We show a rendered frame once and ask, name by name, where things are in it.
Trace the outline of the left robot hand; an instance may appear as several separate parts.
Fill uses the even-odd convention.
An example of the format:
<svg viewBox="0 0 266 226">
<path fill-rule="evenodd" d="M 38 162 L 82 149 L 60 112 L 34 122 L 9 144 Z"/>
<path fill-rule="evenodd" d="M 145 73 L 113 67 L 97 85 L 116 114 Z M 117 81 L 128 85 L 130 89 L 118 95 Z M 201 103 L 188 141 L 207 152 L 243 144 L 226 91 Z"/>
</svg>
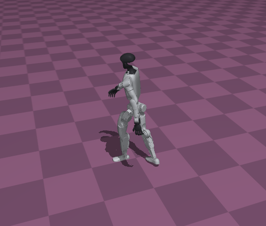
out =
<svg viewBox="0 0 266 226">
<path fill-rule="evenodd" d="M 136 134 L 136 135 L 142 135 L 142 134 L 144 134 L 144 133 L 142 132 L 142 130 L 141 130 L 140 123 L 141 123 L 140 118 L 139 118 L 139 123 L 135 123 L 135 122 L 134 122 L 135 125 L 134 125 L 134 128 L 133 128 L 133 132 L 135 131 L 135 134 Z"/>
</svg>

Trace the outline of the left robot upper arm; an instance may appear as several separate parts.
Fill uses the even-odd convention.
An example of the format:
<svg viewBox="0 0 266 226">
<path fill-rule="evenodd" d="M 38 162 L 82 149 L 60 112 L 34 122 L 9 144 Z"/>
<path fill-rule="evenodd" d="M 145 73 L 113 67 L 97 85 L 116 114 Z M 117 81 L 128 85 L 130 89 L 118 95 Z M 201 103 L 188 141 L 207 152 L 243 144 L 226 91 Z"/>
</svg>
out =
<svg viewBox="0 0 266 226">
<path fill-rule="evenodd" d="M 129 77 L 124 78 L 123 80 L 123 87 L 126 89 L 128 95 L 135 100 L 136 104 L 138 104 L 138 98 L 136 96 L 136 93 L 132 87 L 132 81 L 130 80 Z M 132 100 L 131 99 L 131 100 Z"/>
</svg>

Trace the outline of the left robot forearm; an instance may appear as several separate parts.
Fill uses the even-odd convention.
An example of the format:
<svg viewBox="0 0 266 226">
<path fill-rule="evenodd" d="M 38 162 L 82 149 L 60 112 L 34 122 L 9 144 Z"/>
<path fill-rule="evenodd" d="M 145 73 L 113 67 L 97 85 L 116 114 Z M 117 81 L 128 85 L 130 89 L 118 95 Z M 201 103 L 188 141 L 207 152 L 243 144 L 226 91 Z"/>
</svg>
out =
<svg viewBox="0 0 266 226">
<path fill-rule="evenodd" d="M 133 99 L 130 101 L 130 104 L 133 110 L 134 122 L 139 123 L 139 118 L 140 118 L 139 106 L 136 104 L 135 100 Z"/>
</svg>

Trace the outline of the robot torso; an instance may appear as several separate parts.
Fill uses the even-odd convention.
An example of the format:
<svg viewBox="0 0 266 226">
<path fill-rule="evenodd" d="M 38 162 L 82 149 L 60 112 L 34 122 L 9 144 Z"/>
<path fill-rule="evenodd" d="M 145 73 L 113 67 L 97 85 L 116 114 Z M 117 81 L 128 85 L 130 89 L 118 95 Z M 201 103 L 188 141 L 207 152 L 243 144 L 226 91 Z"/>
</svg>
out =
<svg viewBox="0 0 266 226">
<path fill-rule="evenodd" d="M 136 93 L 137 98 L 139 99 L 139 96 L 141 94 L 140 74 L 139 74 L 139 71 L 138 71 L 137 68 L 134 68 L 133 67 L 133 69 L 136 69 L 137 70 L 136 73 L 135 74 L 129 74 L 129 71 L 126 71 L 128 73 L 125 72 L 125 74 L 123 76 L 123 80 L 126 77 L 129 77 L 130 78 L 130 80 L 132 81 L 132 87 L 133 87 L 133 89 L 134 89 L 134 91 Z M 128 95 L 126 89 L 125 89 L 125 94 L 126 94 L 127 99 L 130 101 L 132 98 Z M 140 112 L 140 110 L 141 110 L 141 103 L 138 102 L 137 105 L 139 106 L 139 112 Z M 127 109 L 130 109 L 132 111 L 132 113 L 133 113 L 133 110 L 132 110 L 132 107 L 131 107 L 131 104 L 130 103 L 127 105 Z M 132 116 L 133 116 L 133 114 L 132 114 Z"/>
</svg>

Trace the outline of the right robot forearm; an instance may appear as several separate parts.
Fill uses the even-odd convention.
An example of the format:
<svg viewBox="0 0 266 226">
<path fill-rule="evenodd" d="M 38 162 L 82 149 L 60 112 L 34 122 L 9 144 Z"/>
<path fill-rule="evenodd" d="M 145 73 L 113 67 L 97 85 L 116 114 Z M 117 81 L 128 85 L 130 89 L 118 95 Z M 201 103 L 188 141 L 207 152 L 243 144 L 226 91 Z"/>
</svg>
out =
<svg viewBox="0 0 266 226">
<path fill-rule="evenodd" d="M 121 90 L 123 88 L 123 81 L 120 82 L 117 86 L 118 86 L 118 89 L 117 90 Z"/>
</svg>

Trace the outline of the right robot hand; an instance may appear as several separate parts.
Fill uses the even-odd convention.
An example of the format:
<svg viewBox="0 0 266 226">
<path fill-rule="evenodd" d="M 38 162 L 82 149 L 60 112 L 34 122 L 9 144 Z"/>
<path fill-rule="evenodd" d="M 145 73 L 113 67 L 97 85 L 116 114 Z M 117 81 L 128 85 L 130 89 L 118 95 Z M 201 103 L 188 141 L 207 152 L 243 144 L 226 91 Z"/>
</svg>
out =
<svg viewBox="0 0 266 226">
<path fill-rule="evenodd" d="M 108 96 L 111 97 L 111 95 L 112 95 L 112 97 L 113 97 L 113 94 L 114 94 L 114 97 L 115 97 L 115 94 L 119 91 L 119 90 L 117 90 L 117 89 L 118 89 L 118 86 L 116 86 L 115 89 L 110 90 L 110 91 L 108 92 L 108 93 L 109 93 Z"/>
</svg>

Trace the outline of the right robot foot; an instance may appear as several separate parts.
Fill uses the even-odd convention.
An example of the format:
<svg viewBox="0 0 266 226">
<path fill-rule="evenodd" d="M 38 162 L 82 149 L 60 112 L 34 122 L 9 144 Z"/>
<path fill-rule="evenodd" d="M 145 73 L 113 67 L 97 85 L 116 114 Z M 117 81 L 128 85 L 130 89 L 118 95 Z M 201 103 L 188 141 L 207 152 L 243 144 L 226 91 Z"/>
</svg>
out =
<svg viewBox="0 0 266 226">
<path fill-rule="evenodd" d="M 152 159 L 152 157 L 151 157 L 151 156 L 147 156 L 147 157 L 145 157 L 145 159 L 146 159 L 147 161 L 149 161 L 149 162 L 152 162 L 152 163 L 154 163 L 154 164 L 160 164 L 160 162 L 159 162 L 159 159 L 158 159 L 158 158 Z"/>
</svg>

